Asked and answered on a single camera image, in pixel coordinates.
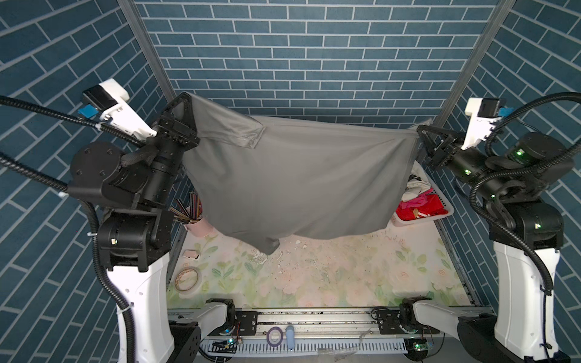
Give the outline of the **white plastic laundry basket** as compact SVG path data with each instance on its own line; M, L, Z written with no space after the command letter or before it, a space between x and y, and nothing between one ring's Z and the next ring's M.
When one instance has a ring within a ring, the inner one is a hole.
M427 177L431 188L410 201L402 201L391 217L396 227L423 222L434 222L455 213L454 207L431 177Z

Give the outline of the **grey t shirt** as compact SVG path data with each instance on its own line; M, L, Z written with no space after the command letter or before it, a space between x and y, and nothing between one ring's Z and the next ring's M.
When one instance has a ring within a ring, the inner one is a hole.
M283 237L369 234L387 226L405 191L419 136L246 116L191 95L199 145L183 157L204 219L265 254Z

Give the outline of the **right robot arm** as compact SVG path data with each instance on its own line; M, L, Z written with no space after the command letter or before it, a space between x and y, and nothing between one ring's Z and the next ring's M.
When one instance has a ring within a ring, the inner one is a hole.
M521 138L503 156L465 148L458 132L420 126L431 166L445 166L469 185L468 202L489 225L499 272L496 314L406 299L400 320L436 328L457 339L481 362L567 362L554 329L555 272L561 258L564 220L541 198L573 169L579 144L566 148L537 132Z

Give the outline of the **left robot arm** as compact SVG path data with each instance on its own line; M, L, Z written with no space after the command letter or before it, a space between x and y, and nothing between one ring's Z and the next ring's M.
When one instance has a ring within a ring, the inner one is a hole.
M192 96L162 111L156 135L126 153L92 142L71 163L68 194L86 211L95 275L117 306L121 362L192 362L201 341L233 326L230 299L211 299L195 317L170 320L166 275L175 216L169 191L186 151L199 145Z

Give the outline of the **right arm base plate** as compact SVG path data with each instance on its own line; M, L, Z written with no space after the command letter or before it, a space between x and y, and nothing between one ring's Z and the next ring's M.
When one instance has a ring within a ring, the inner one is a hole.
M436 328L404 319L399 309L380 306L373 308L369 314L378 324L380 334L434 335L440 333Z

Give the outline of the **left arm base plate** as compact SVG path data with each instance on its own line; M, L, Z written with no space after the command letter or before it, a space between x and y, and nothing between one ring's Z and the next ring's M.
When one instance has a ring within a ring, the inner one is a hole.
M257 332L258 316L258 311L237 310L227 334L233 337L254 336Z

